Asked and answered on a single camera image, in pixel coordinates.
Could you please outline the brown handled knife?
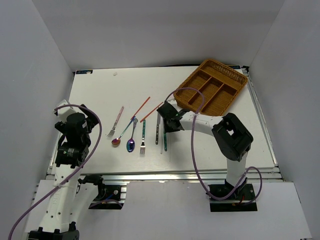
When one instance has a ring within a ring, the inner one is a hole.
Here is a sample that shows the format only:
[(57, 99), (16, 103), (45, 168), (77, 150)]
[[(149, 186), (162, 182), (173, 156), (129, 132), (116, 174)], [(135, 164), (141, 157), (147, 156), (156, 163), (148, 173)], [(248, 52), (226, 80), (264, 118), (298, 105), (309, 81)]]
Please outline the brown handled knife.
[(159, 113), (157, 113), (156, 133), (155, 133), (155, 144), (156, 144), (156, 145), (158, 145), (158, 143), (159, 143), (160, 124), (161, 124), (161, 116), (160, 116)]

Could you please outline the orange chopstick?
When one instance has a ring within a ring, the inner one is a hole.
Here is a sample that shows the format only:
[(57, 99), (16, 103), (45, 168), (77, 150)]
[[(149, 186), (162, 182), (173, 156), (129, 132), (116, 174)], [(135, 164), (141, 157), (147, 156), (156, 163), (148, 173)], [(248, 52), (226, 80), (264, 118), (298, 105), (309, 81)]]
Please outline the orange chopstick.
[(132, 115), (131, 120), (136, 116), (136, 114), (144, 107), (144, 105), (149, 101), (151, 97), (148, 96), (148, 98), (142, 103), (142, 105), (136, 110), (136, 112)]
[(148, 116), (150, 116), (155, 110), (157, 110), (164, 102), (159, 103), (153, 110), (151, 110), (146, 116), (144, 116), (139, 122), (142, 123)]

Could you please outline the pink handled fork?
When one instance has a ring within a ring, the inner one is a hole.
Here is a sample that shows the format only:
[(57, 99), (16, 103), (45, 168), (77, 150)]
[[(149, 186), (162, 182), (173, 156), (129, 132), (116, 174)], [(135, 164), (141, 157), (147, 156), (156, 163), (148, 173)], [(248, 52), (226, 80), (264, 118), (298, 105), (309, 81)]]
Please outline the pink handled fork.
[(119, 111), (119, 113), (118, 113), (118, 115), (117, 115), (117, 117), (116, 117), (116, 119), (115, 119), (115, 122), (114, 122), (111, 130), (109, 131), (109, 133), (108, 133), (108, 135), (107, 135), (108, 138), (111, 138), (111, 137), (114, 135), (115, 130), (116, 130), (116, 127), (117, 127), (117, 124), (118, 124), (118, 122), (119, 122), (119, 120), (120, 120), (120, 117), (121, 117), (121, 115), (122, 115), (122, 113), (123, 113), (124, 108), (125, 108), (124, 106), (122, 106), (122, 107), (120, 108), (120, 111)]

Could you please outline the green handled knife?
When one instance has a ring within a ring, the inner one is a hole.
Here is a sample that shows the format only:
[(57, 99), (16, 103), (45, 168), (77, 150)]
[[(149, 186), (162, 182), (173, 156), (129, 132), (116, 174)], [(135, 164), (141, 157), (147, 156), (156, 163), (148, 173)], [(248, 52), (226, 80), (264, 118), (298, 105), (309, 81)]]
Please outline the green handled knife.
[(167, 134), (166, 134), (166, 131), (165, 131), (165, 122), (164, 122), (164, 120), (162, 121), (162, 132), (163, 132), (163, 147), (164, 147), (164, 151), (167, 152), (167, 150), (168, 150)]

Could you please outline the green handled fork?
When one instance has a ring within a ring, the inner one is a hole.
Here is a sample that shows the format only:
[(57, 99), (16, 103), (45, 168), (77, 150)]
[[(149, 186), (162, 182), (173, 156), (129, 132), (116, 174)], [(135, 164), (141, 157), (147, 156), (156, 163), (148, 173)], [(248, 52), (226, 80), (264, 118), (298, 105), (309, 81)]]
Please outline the green handled fork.
[(146, 145), (145, 145), (145, 132), (146, 132), (146, 120), (142, 121), (142, 137), (141, 137), (141, 145), (140, 145), (140, 156), (145, 155)]

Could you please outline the ornate iridescent spoon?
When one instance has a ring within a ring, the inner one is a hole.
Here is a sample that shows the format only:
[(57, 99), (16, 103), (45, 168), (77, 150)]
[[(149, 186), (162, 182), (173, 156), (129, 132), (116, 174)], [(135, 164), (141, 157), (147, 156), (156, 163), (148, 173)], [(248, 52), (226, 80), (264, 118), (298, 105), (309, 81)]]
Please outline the ornate iridescent spoon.
[(126, 150), (129, 153), (132, 153), (134, 151), (134, 149), (135, 149), (134, 133), (135, 133), (135, 129), (136, 129), (137, 123), (138, 123), (138, 120), (135, 117), (134, 120), (133, 120), (133, 127), (132, 127), (131, 137), (126, 143)]

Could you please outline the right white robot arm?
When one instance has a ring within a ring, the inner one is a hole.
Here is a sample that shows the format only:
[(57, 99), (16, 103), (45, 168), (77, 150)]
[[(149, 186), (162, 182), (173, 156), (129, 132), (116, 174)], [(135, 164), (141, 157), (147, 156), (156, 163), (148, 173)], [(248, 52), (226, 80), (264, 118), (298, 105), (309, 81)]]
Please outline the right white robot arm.
[(247, 183), (243, 174), (254, 139), (235, 114), (228, 113), (225, 116), (196, 114), (187, 109), (177, 110), (176, 103), (170, 104), (167, 101), (157, 112), (162, 117), (166, 133), (194, 130), (214, 137), (227, 160), (226, 195), (233, 200), (243, 195)]

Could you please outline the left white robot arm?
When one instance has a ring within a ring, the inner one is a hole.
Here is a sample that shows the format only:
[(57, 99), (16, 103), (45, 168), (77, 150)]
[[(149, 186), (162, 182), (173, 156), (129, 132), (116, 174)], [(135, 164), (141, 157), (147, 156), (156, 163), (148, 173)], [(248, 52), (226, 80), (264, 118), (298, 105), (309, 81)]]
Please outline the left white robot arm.
[(106, 187), (99, 182), (84, 183), (81, 171), (93, 152), (90, 133), (100, 126), (98, 116), (85, 105), (61, 103), (55, 110), (59, 121), (54, 125), (61, 133), (55, 155), (53, 189), (46, 195), (49, 199), (44, 216), (36, 230), (28, 234), (29, 240), (77, 240), (80, 217), (93, 199), (105, 196)]

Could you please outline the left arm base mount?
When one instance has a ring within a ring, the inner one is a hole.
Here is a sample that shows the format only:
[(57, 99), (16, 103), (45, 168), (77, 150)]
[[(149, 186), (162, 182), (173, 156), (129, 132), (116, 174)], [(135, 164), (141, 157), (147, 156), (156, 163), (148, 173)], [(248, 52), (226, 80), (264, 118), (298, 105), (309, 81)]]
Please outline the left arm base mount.
[(97, 190), (97, 196), (89, 205), (90, 210), (121, 210), (124, 203), (121, 203), (121, 185), (105, 184), (102, 175), (90, 174), (78, 179), (79, 189), (90, 185)]

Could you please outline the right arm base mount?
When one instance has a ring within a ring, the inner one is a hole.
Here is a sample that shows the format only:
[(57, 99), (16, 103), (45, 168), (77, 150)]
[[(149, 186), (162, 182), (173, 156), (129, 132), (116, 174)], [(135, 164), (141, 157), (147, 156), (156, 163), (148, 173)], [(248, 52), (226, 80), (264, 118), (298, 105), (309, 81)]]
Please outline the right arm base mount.
[(239, 193), (234, 193), (229, 198), (218, 201), (209, 198), (210, 211), (212, 213), (231, 213), (231, 212), (257, 212), (257, 203), (253, 185), (246, 184)]

